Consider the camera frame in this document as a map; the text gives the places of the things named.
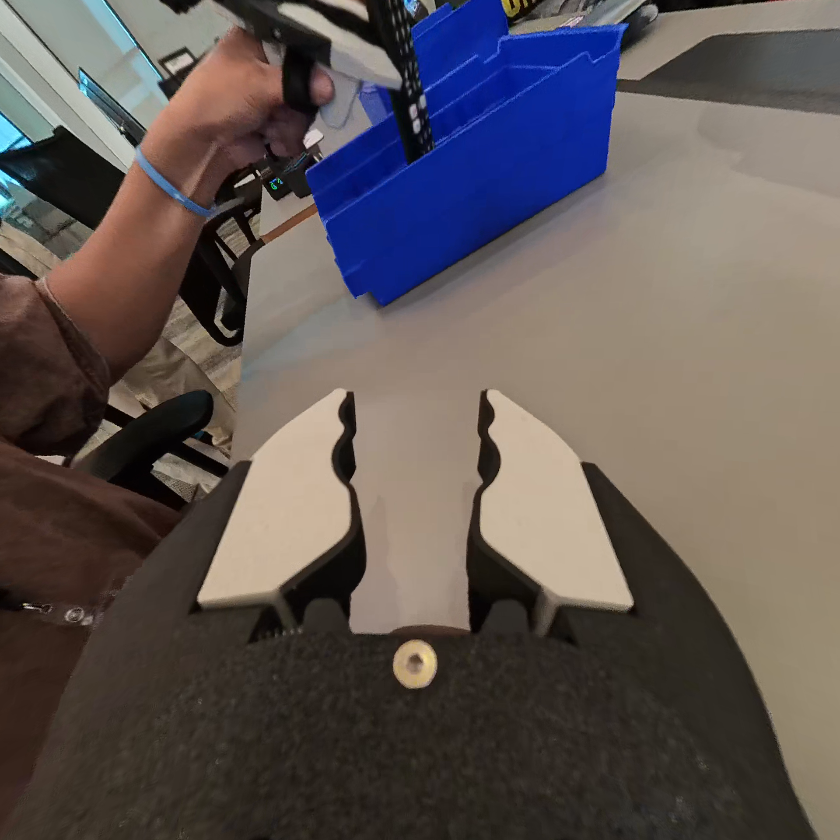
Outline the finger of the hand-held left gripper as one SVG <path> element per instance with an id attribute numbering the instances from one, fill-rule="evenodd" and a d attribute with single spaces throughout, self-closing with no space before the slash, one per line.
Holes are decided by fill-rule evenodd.
<path id="1" fill-rule="evenodd" d="M 391 90 L 403 85 L 403 76 L 377 33 L 327 33 L 323 38 L 329 48 L 322 67 L 331 76 L 370 82 Z"/>
<path id="2" fill-rule="evenodd" d="M 328 32 L 371 32 L 371 19 L 363 2 L 357 1 L 293 1 L 279 2 L 279 26 Z"/>

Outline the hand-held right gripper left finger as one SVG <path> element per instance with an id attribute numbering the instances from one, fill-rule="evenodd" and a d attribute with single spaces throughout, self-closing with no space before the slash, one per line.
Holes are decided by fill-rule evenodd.
<path id="1" fill-rule="evenodd" d="M 256 451 L 196 603 L 202 611 L 269 607 L 299 627 L 309 605 L 350 617 L 366 568 L 355 472 L 354 393 L 333 390 Z"/>

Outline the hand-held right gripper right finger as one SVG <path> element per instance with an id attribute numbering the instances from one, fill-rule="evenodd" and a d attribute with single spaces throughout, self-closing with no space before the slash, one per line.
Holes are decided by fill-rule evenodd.
<path id="1" fill-rule="evenodd" d="M 512 604 L 535 636 L 580 609 L 631 615 L 634 596 L 579 456 L 497 389 L 479 396 L 476 490 L 467 533 L 469 630 Z"/>

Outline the black remote control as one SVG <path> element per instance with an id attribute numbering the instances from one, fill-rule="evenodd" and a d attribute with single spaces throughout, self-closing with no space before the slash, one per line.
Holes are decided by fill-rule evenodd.
<path id="1" fill-rule="evenodd" d="M 400 88 L 392 90 L 390 97 L 406 162 L 412 164 L 434 150 L 413 41 L 413 19 L 404 1 L 367 1 L 366 6 L 381 45 L 401 78 Z"/>

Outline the blue plastic bin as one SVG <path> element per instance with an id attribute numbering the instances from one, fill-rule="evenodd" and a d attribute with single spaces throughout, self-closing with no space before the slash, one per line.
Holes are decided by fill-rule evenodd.
<path id="1" fill-rule="evenodd" d="M 434 149 L 392 115 L 308 171 L 335 263 L 381 305 L 606 172 L 624 23 L 510 35 L 500 2 L 413 30 Z"/>

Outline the person's left forearm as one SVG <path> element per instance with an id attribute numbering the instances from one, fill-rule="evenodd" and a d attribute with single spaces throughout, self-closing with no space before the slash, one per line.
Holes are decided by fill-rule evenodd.
<path id="1" fill-rule="evenodd" d="M 47 278 L 56 302 L 107 364 L 111 383 L 160 338 L 204 226 L 150 170 L 208 208 L 216 157 L 212 148 L 174 168 L 162 151 L 143 151 L 87 243 Z"/>

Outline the grey desk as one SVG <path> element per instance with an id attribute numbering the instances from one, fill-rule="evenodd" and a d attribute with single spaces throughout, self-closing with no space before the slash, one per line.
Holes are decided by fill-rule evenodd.
<path id="1" fill-rule="evenodd" d="M 379 309 L 317 217 L 250 273 L 237 458 L 355 393 L 352 627 L 467 626 L 480 392 L 599 466 L 690 567 L 838 838 L 838 117 L 619 92 L 604 176 Z"/>

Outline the person's left hand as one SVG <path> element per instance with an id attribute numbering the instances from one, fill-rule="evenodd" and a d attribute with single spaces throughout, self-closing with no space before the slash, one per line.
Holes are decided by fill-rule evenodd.
<path id="1" fill-rule="evenodd" d="M 209 207 L 223 182 L 266 149 L 303 152 L 313 121 L 285 104 L 280 67 L 254 36 L 234 27 L 185 79 L 140 147 L 168 181 Z"/>

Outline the black device with green display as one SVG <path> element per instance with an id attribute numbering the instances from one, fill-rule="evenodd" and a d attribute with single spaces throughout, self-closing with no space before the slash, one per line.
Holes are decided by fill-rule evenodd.
<path id="1" fill-rule="evenodd" d="M 275 157 L 264 162 L 259 178 L 273 200 L 292 194 L 305 198 L 312 194 L 308 170 L 319 163 L 322 155 L 317 150 L 307 150 L 295 157 Z"/>

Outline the black office chair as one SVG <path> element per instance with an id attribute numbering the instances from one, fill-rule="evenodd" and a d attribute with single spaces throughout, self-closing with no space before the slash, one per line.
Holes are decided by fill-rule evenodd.
<path id="1" fill-rule="evenodd" d="M 153 474 L 154 465 L 172 455 L 215 478 L 225 478 L 228 467 L 189 446 L 210 422 L 214 400 L 206 391 L 192 391 L 131 417 L 107 406 L 104 420 L 119 430 L 86 455 L 67 459 L 66 466 L 131 490 L 175 511 L 187 501 Z"/>
<path id="2" fill-rule="evenodd" d="M 237 256 L 224 242 L 221 228 L 233 223 L 253 245 L 251 221 L 259 215 L 263 185 L 259 168 L 251 165 L 230 175 L 217 193 L 218 205 L 203 223 L 179 294 L 209 337 L 224 347 L 242 342 L 246 294 L 235 276 Z"/>

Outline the blue wristband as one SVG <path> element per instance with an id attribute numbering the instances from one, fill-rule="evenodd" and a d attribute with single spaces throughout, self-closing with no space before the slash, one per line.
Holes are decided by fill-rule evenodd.
<path id="1" fill-rule="evenodd" d="M 144 173 L 147 178 L 163 192 L 163 194 L 190 214 L 200 217 L 203 220 L 208 220 L 216 215 L 217 208 L 215 205 L 203 206 L 193 201 L 192 198 L 185 195 L 181 190 L 168 181 L 162 173 L 158 172 L 158 170 L 155 169 L 152 163 L 150 163 L 146 158 L 140 146 L 135 148 L 134 161 L 142 173 Z"/>

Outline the person in brown shirt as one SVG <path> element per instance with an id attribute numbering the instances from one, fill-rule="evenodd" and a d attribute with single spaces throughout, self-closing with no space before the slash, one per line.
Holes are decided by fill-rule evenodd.
<path id="1" fill-rule="evenodd" d="M 2 276 L 1 578 L 27 602 L 105 607 L 180 515 L 45 456 L 98 429 L 112 376 L 45 280 Z M 1 813 L 34 771 L 88 632 L 21 612 L 1 619 Z"/>

